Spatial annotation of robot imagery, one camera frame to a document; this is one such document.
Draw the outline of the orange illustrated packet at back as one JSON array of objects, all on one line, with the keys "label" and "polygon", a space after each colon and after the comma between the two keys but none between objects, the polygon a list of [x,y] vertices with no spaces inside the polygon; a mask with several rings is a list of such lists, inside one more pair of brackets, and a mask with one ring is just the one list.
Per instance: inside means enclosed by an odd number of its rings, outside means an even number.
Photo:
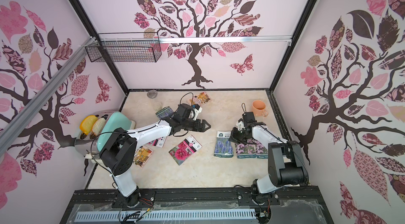
[{"label": "orange illustrated packet at back", "polygon": [[202,106],[208,102],[212,101],[212,98],[208,95],[207,92],[201,92],[197,95],[194,95],[192,98],[188,100],[190,105],[199,105]]}]

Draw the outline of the pink cosmos seed packet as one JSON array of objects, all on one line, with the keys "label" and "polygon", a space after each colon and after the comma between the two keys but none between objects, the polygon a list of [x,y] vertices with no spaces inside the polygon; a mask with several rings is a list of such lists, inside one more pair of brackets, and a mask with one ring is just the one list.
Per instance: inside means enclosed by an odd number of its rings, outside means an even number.
[{"label": "pink cosmos seed packet", "polygon": [[256,158],[255,144],[236,144],[236,156],[238,159],[254,159]]}]

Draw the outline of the orange illustrated packet by toaster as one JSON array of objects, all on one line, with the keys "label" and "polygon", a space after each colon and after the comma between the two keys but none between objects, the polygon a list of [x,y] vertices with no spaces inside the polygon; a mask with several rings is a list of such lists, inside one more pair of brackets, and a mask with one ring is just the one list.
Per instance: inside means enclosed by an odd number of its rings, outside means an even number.
[{"label": "orange illustrated packet by toaster", "polygon": [[133,164],[143,168],[153,153],[154,151],[146,146],[140,147],[134,156]]}]

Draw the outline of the clear glass jar with grains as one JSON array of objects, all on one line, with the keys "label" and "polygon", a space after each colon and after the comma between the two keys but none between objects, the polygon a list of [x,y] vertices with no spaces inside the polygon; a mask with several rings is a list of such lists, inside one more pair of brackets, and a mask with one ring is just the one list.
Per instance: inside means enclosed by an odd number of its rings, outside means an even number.
[{"label": "clear glass jar with grains", "polygon": [[157,90],[148,91],[147,92],[147,97],[148,97],[148,100],[150,101],[150,104],[151,104],[152,108],[156,112],[160,111],[163,108],[162,102],[159,99],[159,94],[158,94]]}]

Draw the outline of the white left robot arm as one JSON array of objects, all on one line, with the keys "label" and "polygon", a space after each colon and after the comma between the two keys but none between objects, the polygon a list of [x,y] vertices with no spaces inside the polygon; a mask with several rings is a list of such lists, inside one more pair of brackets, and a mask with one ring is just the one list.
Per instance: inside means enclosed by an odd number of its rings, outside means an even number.
[{"label": "white left robot arm", "polygon": [[99,157],[110,172],[127,207],[136,206],[141,197],[130,171],[138,149],[153,140],[175,135],[182,130],[201,133],[208,131],[211,125],[206,120],[197,118],[201,111],[202,108],[198,105],[179,104],[175,112],[152,125],[134,130],[117,128],[97,136]]}]

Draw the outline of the pink rose packet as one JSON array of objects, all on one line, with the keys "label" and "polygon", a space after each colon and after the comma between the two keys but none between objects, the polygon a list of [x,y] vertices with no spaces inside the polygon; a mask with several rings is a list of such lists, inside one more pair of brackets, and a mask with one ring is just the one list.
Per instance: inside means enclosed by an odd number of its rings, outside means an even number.
[{"label": "pink rose packet", "polygon": [[202,148],[194,136],[189,136],[169,151],[170,156],[180,166]]},{"label": "pink rose packet", "polygon": [[165,141],[166,141],[166,138],[167,138],[166,136],[165,136],[165,137],[160,137],[160,138],[158,138],[158,139],[155,139],[155,140],[149,142],[148,144],[149,144],[149,145],[152,145],[152,146],[154,146],[154,147],[162,148],[162,147],[164,146],[164,143],[165,143]]}]

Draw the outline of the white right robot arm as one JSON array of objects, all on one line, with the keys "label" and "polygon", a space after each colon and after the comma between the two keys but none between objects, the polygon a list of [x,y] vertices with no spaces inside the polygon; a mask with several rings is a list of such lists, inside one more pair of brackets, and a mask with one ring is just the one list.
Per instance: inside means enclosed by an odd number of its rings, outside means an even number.
[{"label": "white right robot arm", "polygon": [[244,112],[231,131],[230,142],[247,145],[254,140],[267,149],[268,174],[254,180],[254,194],[268,194],[285,186],[307,186],[309,175],[303,161],[300,145],[275,136],[263,122],[258,122],[253,112]]}]

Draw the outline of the orange ceramic mug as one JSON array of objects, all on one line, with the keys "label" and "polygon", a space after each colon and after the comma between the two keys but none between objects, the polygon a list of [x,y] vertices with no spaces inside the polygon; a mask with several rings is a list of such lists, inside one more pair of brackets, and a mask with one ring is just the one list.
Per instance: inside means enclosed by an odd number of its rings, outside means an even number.
[{"label": "orange ceramic mug", "polygon": [[269,115],[266,104],[261,100],[255,100],[252,103],[252,112],[255,116],[267,117]]}]

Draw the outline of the aluminium rail on wall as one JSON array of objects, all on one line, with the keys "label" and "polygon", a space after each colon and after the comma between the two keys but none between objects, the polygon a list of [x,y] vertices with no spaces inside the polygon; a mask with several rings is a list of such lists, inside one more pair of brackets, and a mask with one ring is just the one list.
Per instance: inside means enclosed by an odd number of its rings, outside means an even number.
[{"label": "aluminium rail on wall", "polygon": [[12,143],[19,137],[36,114],[42,109],[45,103],[55,94],[59,86],[74,71],[81,60],[86,56],[85,47],[96,42],[95,37],[89,37],[80,46],[71,58],[58,70],[44,87],[28,102],[27,106],[13,119],[1,133],[1,155],[3,155]]}]

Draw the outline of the beige toast slice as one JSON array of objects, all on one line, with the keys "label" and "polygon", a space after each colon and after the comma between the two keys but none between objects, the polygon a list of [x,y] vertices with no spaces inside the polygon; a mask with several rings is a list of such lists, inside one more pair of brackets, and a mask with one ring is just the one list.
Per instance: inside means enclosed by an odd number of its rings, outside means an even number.
[{"label": "beige toast slice", "polygon": [[106,122],[107,122],[107,120],[105,119],[105,118],[100,118],[100,119],[98,119],[94,124],[93,124],[93,127],[92,127],[92,129],[91,129],[91,135],[92,136],[94,136],[94,137],[96,137],[96,136],[98,136],[98,135],[100,135],[101,134],[101,132],[102,132],[102,130],[103,130],[103,128],[104,128],[104,126],[105,126],[105,124],[106,124]]}]

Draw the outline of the lavender seed packet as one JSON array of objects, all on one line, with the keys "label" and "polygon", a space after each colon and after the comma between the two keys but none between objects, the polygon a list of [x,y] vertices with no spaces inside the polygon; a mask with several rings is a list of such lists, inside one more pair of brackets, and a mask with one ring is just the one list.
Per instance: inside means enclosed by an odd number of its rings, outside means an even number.
[{"label": "lavender seed packet", "polygon": [[159,119],[165,119],[168,117],[171,117],[175,112],[173,111],[173,109],[170,106],[166,106],[164,108],[162,108],[160,111],[156,112],[156,116]]},{"label": "lavender seed packet", "polygon": [[215,157],[231,158],[234,156],[234,150],[229,138],[231,131],[218,131],[216,135],[216,144],[214,148]]}]

